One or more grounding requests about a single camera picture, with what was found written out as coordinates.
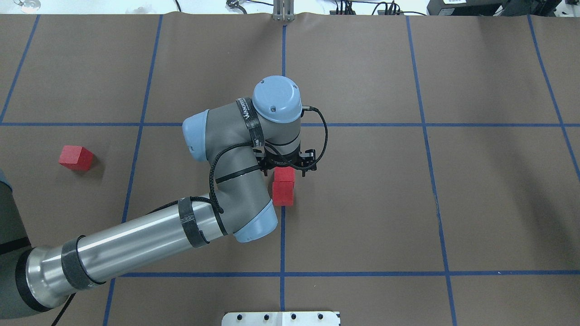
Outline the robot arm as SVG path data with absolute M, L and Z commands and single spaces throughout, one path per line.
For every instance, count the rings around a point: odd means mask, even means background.
M 269 235 L 278 216 L 264 175 L 277 167 L 304 175 L 322 158 L 301 149 L 306 113 L 317 114 L 327 128 L 320 109 L 303 104 L 292 79 L 269 76 L 252 95 L 186 118 L 183 139 L 191 157 L 208 165 L 207 192 L 60 246 L 31 245 L 12 185 L 2 174 L 2 320 L 65 311 L 81 291 L 222 237 L 249 243 Z

